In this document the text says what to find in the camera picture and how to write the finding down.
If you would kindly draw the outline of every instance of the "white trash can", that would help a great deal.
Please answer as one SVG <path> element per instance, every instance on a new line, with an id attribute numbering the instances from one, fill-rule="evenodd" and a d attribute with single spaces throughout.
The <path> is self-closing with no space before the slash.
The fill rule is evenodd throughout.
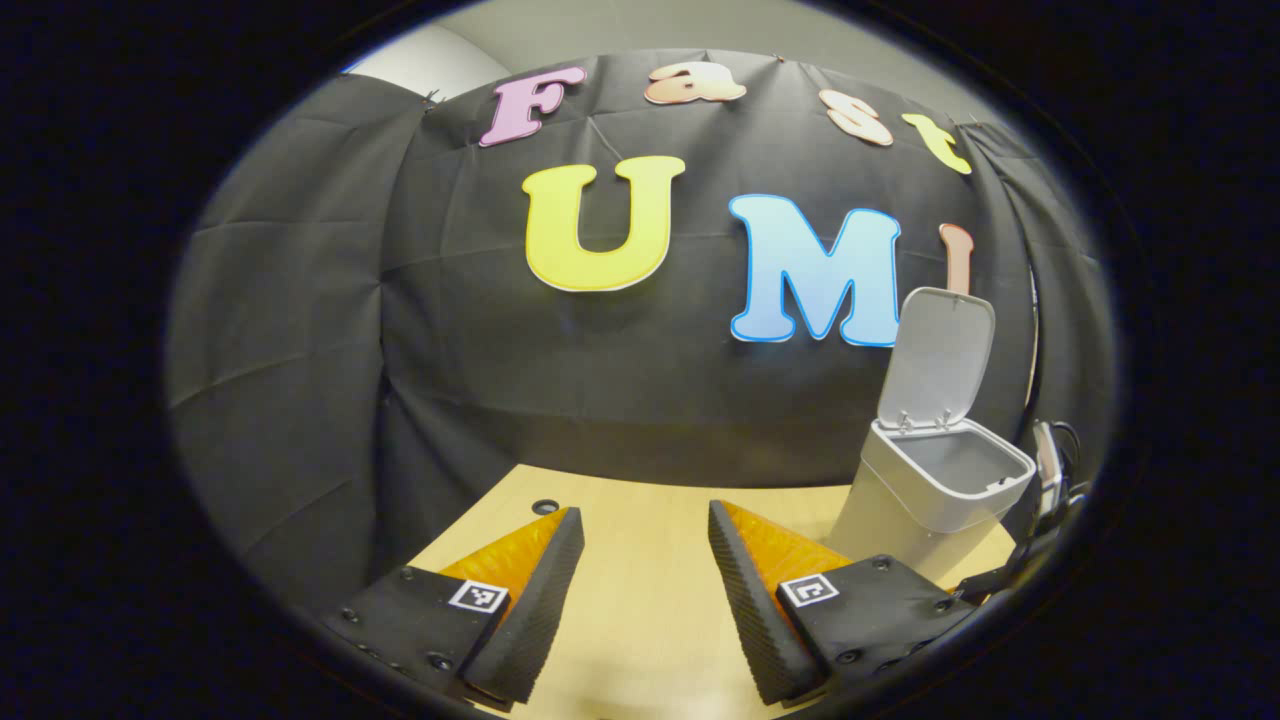
<path id="1" fill-rule="evenodd" d="M 1027 489 L 1036 462 L 965 418 L 995 329 L 986 300 L 932 287 L 906 297 L 877 419 L 829 547 L 854 561 L 886 553 L 913 568 L 931 556 L 959 562 Z M 1005 559 L 1007 551 L 987 565 Z"/>

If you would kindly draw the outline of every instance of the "white wall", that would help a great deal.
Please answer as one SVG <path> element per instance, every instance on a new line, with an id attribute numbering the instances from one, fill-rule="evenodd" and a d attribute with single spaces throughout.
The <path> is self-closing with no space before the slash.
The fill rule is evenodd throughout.
<path id="1" fill-rule="evenodd" d="M 434 100 L 462 95 L 511 73 L 488 53 L 440 26 L 424 26 L 374 50 L 347 69 L 393 82 Z"/>

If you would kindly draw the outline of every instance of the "black fabric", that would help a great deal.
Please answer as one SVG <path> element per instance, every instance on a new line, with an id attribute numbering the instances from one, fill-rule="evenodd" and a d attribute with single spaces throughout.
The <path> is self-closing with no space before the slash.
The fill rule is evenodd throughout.
<path id="1" fill-rule="evenodd" d="M 1036 274 L 1039 299 L 1037 387 L 1027 418 L 1064 420 L 1080 436 L 1075 482 L 1097 477 L 1116 432 L 1128 388 L 1125 347 L 1101 233 L 1089 204 L 1025 142 L 991 124 L 960 132 L 991 163 L 1009 197 Z M 1034 448 L 1029 423 L 1020 445 Z"/>
<path id="2" fill-rule="evenodd" d="M 685 60 L 728 67 L 746 96 L 648 102 L 648 73 Z M 588 79 L 567 87 L 531 137 L 476 145 L 493 122 L 493 86 L 451 99 L 417 128 L 383 254 L 387 372 L 404 407 L 388 418 L 392 432 L 431 437 L 442 423 L 466 427 L 518 462 L 628 480 L 849 482 L 890 351 L 836 334 L 814 341 L 804 328 L 783 343 L 731 338 L 730 322 L 746 300 L 748 247 L 728 201 L 759 192 L 792 199 L 828 247 L 855 208 L 895 217 L 900 302 L 915 287 L 945 286 L 937 228 L 965 227 L 977 243 L 972 290 L 998 316 L 970 416 L 1012 437 L 1032 357 L 1027 254 L 1019 218 L 979 149 L 957 137 L 957 152 L 974 165 L 960 176 L 900 119 L 924 113 L 954 129 L 945 114 L 838 73 L 744 53 L 640 51 L 545 69 L 575 64 Z M 828 87 L 870 102 L 895 143 L 873 147 L 837 129 L 817 99 Z M 641 155 L 686 163 L 673 181 L 663 265 L 611 293 L 543 284 L 525 259 L 524 179 L 593 165 L 580 238 L 589 250 L 608 250 L 622 243 L 630 220 L 630 186 L 613 168 Z M 786 302 L 799 318 L 790 295 Z M 840 316 L 847 310 L 846 300 Z M 402 423 L 415 429 L 396 429 Z M 470 486 L 476 495 L 486 489 Z"/>
<path id="3" fill-rule="evenodd" d="M 311 607 L 371 580 L 378 249 L 421 99 L 337 78 L 225 178 L 177 278 L 173 434 L 232 552 Z"/>
<path id="4" fill-rule="evenodd" d="M 724 64 L 748 95 L 648 102 L 648 73 L 684 60 Z M 1044 379 L 1033 410 L 1076 423 L 1097 465 L 1115 384 L 1105 279 L 1074 205 L 1025 147 L 769 56 L 660 50 L 552 68 L 572 64 L 588 81 L 536 135 L 485 149 L 493 85 L 426 111 L 389 83 L 337 78 L 211 199 L 173 300 L 170 407 L 197 495 L 273 589 L 314 609 L 353 594 L 515 462 L 687 486 L 849 482 L 890 350 L 835 333 L 814 341 L 803 327 L 782 343 L 730 336 L 748 246 L 727 205 L 742 193 L 794 200 L 828 247 L 855 208 L 895 217 L 899 302 L 945 286 L 937 228 L 966 228 L 972 292 L 997 314 L 969 416 L 1011 439 L 1033 352 L 1034 264 Z M 893 145 L 838 131 L 822 88 L 868 101 Z M 948 129 L 973 174 L 938 161 L 902 113 Z M 524 178 L 595 167 L 580 237 L 608 250 L 630 224 L 630 184 L 613 168 L 641 155 L 686 163 L 663 265 L 612 293 L 538 281 Z M 785 302 L 799 319 L 790 293 Z M 847 311 L 846 299 L 838 316 Z"/>

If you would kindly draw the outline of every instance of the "ceiling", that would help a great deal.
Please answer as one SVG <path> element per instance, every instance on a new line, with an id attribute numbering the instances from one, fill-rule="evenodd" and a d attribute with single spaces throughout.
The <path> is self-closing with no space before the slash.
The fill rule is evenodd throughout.
<path id="1" fill-rule="evenodd" d="M 625 50 L 741 50 L 840 70 L 955 120 L 1010 124 L 997 102 L 906 41 L 795 0 L 486 0 L 435 24 L 512 73 Z"/>

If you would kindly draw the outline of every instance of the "pink letter f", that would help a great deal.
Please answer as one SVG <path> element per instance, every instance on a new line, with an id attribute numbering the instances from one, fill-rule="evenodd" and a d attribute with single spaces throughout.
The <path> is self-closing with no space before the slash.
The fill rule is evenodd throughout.
<path id="1" fill-rule="evenodd" d="M 582 68 L 563 68 L 493 88 L 498 95 L 498 111 L 493 115 L 493 127 L 480 136 L 480 147 L 534 135 L 543 123 L 530 118 L 532 109 L 538 108 L 545 114 L 559 108 L 561 100 L 564 99 L 564 86 L 561 83 L 577 85 L 584 79 L 586 70 Z M 548 87 L 538 90 L 540 85 Z"/>

